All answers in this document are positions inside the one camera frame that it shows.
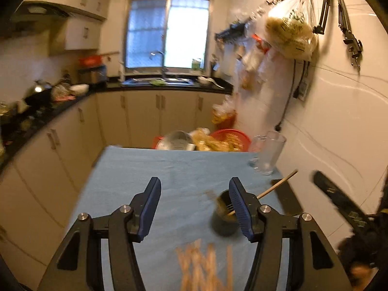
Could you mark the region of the wooden chopstick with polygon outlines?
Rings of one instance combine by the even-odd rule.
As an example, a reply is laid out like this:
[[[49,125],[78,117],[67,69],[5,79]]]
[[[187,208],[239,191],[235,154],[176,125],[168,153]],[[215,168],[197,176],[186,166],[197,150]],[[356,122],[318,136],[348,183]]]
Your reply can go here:
[[[193,243],[191,254],[193,265],[192,290],[207,290],[206,280],[202,271],[201,239]]]
[[[227,290],[234,289],[234,273],[233,273],[233,248],[232,245],[227,246]]]
[[[191,252],[190,250],[176,249],[178,263],[181,269],[181,291],[191,290]]]
[[[207,248],[207,290],[223,290],[217,276],[216,250],[213,244]]]
[[[273,179],[270,181],[269,186],[267,186],[261,193],[257,195],[257,199],[260,200],[263,197],[267,196],[268,194],[272,193],[273,191],[276,191],[278,188],[282,187],[282,185],[288,184],[288,181],[298,173],[298,170],[292,171],[288,176],[282,178],[282,179]],[[232,203],[232,192],[230,190],[225,191],[225,208],[224,208],[224,215],[225,216],[234,216],[235,210],[234,205]]]

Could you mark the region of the kitchen window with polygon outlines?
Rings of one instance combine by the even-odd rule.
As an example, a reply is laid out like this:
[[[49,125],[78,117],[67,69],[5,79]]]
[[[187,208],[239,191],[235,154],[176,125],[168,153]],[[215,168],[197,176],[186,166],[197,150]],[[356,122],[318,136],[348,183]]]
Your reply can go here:
[[[129,0],[124,66],[129,70],[205,68],[212,0]]]

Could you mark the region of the black utensil holder cup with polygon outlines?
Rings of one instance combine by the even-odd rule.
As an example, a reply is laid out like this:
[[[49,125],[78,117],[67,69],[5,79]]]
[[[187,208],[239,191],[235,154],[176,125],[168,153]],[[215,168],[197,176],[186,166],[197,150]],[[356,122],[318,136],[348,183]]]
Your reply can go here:
[[[239,231],[239,223],[235,216],[228,190],[223,191],[215,198],[215,209],[210,220],[210,225],[212,230],[222,237],[236,235]]]

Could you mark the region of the clear glass mug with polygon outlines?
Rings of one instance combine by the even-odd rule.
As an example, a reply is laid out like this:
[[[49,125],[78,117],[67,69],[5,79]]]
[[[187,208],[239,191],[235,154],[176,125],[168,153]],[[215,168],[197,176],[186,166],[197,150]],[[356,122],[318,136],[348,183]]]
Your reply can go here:
[[[262,175],[271,175],[286,141],[287,138],[277,131],[255,136],[249,146],[252,154],[249,165]]]

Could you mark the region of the blue table cloth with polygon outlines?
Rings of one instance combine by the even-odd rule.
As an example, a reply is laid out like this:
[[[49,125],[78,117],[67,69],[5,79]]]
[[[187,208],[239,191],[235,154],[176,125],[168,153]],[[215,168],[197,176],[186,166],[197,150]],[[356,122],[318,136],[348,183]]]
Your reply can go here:
[[[241,233],[218,236],[210,226],[214,211],[211,194],[220,194],[238,177],[247,191],[262,194],[278,172],[266,176],[250,165],[249,153],[212,153],[107,147],[81,192],[73,213],[106,216],[145,190],[150,178],[162,183],[159,204],[149,234],[135,245],[147,290],[179,290],[181,269],[177,248],[200,240],[213,244],[217,270],[226,277],[226,249],[233,248],[234,289],[246,285],[256,246]]]

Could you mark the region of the red plastic basin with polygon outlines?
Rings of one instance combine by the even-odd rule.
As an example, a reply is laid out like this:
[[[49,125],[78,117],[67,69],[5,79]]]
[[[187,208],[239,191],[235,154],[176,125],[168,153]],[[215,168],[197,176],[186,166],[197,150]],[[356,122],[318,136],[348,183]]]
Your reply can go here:
[[[242,131],[236,129],[220,129],[210,134],[218,141],[226,142],[235,152],[247,152],[251,145],[250,138]]]

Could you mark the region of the steel steamer pot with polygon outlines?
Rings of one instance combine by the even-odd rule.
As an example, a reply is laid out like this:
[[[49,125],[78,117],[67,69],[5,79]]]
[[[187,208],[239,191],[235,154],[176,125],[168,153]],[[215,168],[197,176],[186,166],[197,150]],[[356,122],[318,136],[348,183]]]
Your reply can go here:
[[[156,145],[156,150],[195,150],[192,137],[185,131],[173,131],[165,135]]]

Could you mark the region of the yellow plastic bag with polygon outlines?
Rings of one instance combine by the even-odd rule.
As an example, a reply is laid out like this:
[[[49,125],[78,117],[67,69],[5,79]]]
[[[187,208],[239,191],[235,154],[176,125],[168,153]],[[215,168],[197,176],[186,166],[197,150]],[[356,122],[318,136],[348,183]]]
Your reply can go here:
[[[216,140],[207,134],[204,128],[198,128],[190,133],[197,150],[212,152],[235,152],[226,142]]]

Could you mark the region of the black wok with lid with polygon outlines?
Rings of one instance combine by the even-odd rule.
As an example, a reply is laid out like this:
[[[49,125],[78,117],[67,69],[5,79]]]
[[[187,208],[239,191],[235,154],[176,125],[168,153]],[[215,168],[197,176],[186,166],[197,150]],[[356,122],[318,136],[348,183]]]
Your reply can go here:
[[[24,102],[35,108],[49,106],[51,104],[51,91],[53,86],[43,80],[36,80],[24,95]]]

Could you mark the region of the white bowl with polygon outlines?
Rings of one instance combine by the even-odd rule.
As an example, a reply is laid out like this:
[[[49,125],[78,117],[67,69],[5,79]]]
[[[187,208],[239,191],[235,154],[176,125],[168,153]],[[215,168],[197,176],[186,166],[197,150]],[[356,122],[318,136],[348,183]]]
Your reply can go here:
[[[83,96],[89,91],[89,85],[86,83],[76,84],[70,87],[70,93],[76,97]]]

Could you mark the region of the silver toaster appliance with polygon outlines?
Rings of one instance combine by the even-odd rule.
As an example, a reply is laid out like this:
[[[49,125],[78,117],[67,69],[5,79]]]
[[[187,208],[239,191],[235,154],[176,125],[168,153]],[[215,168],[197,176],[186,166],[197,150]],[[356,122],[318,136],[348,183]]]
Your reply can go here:
[[[108,80],[106,66],[96,66],[78,70],[79,83],[96,84]]]

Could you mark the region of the red bowl on appliance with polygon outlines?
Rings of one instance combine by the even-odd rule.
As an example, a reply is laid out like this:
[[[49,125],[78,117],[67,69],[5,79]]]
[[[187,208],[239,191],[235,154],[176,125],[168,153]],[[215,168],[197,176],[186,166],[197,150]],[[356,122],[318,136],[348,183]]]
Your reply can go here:
[[[80,58],[79,65],[81,68],[94,68],[103,64],[103,57],[101,55],[91,55]]]

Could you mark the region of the plastic bag with noodles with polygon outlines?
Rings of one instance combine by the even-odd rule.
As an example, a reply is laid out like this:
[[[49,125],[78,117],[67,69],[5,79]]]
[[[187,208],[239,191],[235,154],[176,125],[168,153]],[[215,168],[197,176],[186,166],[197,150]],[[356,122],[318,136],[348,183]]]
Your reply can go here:
[[[312,0],[283,0],[273,7],[264,25],[264,39],[285,58],[310,61],[318,38]]]

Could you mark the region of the green detergent bottle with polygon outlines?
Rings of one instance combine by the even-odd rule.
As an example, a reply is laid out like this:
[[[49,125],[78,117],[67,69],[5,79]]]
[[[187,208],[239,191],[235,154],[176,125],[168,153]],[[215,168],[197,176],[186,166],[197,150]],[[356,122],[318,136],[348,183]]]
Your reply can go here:
[[[194,58],[191,62],[191,69],[193,71],[199,71],[201,69],[201,59]]]

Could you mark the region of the black range hood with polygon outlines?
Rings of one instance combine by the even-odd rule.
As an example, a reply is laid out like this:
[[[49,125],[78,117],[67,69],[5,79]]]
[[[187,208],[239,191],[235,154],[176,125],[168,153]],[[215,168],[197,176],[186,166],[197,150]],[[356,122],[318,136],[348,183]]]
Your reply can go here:
[[[57,23],[62,24],[69,12],[47,3],[23,2],[10,18],[14,32],[40,32]]]

